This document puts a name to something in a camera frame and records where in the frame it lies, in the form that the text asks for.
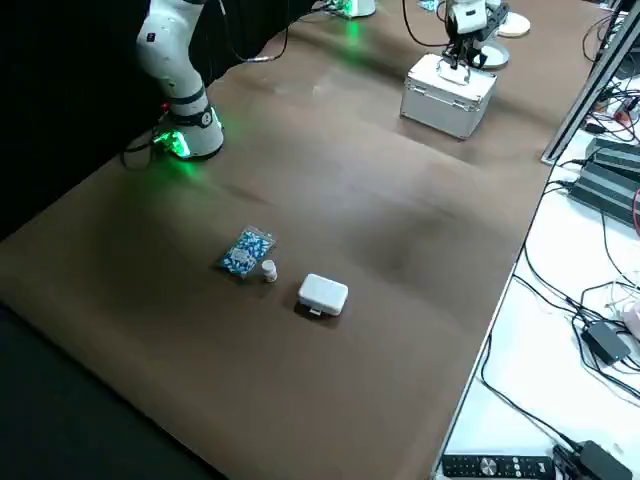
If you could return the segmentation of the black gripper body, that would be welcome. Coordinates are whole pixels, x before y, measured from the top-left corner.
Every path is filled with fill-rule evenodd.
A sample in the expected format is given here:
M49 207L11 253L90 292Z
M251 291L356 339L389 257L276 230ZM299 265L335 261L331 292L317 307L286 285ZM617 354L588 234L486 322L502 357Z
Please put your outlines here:
M484 41L485 35L483 30L464 34L454 32L450 35L449 46L454 50L469 50L472 48L478 48Z

